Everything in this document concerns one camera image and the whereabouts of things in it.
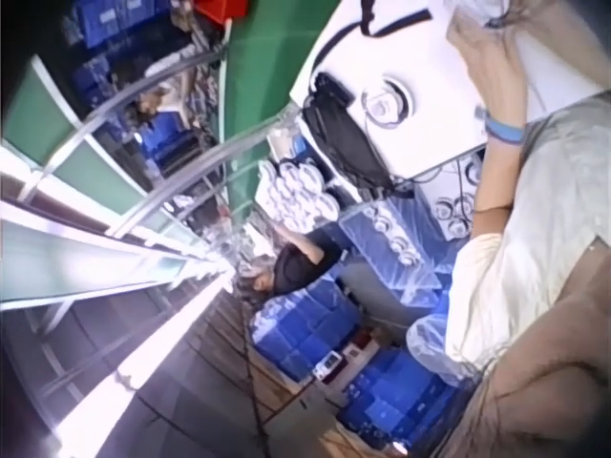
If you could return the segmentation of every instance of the green wall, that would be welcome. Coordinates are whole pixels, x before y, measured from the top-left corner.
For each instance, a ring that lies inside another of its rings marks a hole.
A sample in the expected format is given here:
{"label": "green wall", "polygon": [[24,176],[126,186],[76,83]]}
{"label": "green wall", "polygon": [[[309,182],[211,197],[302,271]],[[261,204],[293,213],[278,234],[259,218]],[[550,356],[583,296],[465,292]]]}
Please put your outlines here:
{"label": "green wall", "polygon": [[[230,138],[276,114],[338,0],[255,0],[248,17],[231,31],[227,56],[225,137]],[[267,144],[238,157],[238,169],[269,154]],[[232,184],[229,202],[237,208],[257,189],[254,169]],[[248,210],[236,216],[243,219]]]}

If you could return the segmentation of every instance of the fluorescent light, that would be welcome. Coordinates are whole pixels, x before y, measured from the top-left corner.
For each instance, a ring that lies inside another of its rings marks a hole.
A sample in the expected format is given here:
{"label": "fluorescent light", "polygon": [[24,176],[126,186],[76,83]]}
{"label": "fluorescent light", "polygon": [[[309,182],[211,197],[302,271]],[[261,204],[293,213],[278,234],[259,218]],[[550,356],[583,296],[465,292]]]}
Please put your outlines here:
{"label": "fluorescent light", "polygon": [[[231,270],[219,276],[119,365],[118,373],[133,389],[150,379],[233,275]],[[115,372],[106,377],[55,429],[58,458],[95,458],[133,398],[134,391]]]}
{"label": "fluorescent light", "polygon": [[397,450],[402,455],[408,456],[408,450],[400,442],[393,442],[392,446],[394,447],[395,450]]}
{"label": "fluorescent light", "polygon": [[[18,179],[21,182],[28,181],[33,174],[40,174],[40,171],[31,170],[31,166],[13,153],[5,144],[0,145],[0,172],[9,177]],[[120,218],[120,215],[117,213],[100,205],[92,198],[76,191],[75,188],[57,177],[45,177],[38,184],[38,190],[50,198],[69,206],[77,213],[95,219],[108,226],[113,226]],[[189,247],[177,240],[166,238],[143,226],[134,228],[132,234],[144,240],[151,239],[155,236],[155,243],[165,245],[168,248],[172,248],[182,253],[193,254],[195,256],[200,255],[201,249]]]}

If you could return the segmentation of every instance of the beige shirt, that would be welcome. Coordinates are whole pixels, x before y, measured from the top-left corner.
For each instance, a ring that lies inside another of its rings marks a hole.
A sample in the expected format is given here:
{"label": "beige shirt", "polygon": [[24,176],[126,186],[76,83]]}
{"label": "beige shirt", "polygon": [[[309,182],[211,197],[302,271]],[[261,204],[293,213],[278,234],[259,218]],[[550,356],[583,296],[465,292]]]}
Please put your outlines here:
{"label": "beige shirt", "polygon": [[504,234],[456,258],[446,353],[483,367],[558,299],[597,238],[611,244],[611,104],[593,98],[555,114],[519,177]]}

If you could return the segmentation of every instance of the person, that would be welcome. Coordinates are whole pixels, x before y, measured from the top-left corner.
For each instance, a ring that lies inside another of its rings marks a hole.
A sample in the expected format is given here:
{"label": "person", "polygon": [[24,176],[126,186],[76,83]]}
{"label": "person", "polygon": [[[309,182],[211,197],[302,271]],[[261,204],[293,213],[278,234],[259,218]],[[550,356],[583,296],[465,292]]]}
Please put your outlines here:
{"label": "person", "polygon": [[320,279],[350,247],[349,241],[333,239],[324,227],[307,235],[290,231],[280,223],[273,223],[273,227],[287,242],[278,258],[259,263],[254,273],[240,275],[234,287],[238,297],[256,310],[274,297],[298,291]]}
{"label": "person", "polygon": [[[162,72],[196,53],[195,45],[190,44],[150,65],[144,77]],[[189,69],[161,81],[155,88],[138,97],[135,108],[150,118],[160,112],[174,112],[180,116],[185,129],[202,129],[205,123],[201,122],[201,116],[209,117],[218,108],[218,86],[211,74],[199,77],[199,73],[200,69]]]}
{"label": "person", "polygon": [[519,29],[486,31],[458,10],[448,30],[489,113],[445,345],[479,373],[410,456],[576,456],[608,406],[611,96],[581,101],[526,135]]}

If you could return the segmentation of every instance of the table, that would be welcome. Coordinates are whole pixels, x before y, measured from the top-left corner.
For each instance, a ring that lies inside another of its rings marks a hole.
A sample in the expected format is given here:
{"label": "table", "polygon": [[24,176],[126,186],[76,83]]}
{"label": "table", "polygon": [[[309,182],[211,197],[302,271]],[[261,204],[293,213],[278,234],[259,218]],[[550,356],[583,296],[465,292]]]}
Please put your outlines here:
{"label": "table", "polygon": [[[399,17],[417,12],[441,0],[377,0],[371,31],[376,32]],[[302,105],[307,96],[314,57],[338,30],[360,20],[360,0],[343,0],[319,36],[303,65],[290,96]],[[361,92],[371,81],[388,75],[404,84],[414,99],[414,115],[395,130],[367,123],[367,132],[391,174],[415,177],[481,147],[486,141],[483,122],[475,116],[481,100],[458,52],[446,41],[448,15],[431,9],[432,21],[398,31],[383,39],[364,37],[357,29],[327,57],[320,69],[339,79],[357,96],[348,112],[365,129]],[[518,45],[529,70],[531,86],[529,119],[566,107],[596,94],[600,88],[564,64],[526,33]],[[304,136],[312,138],[304,123]]]}

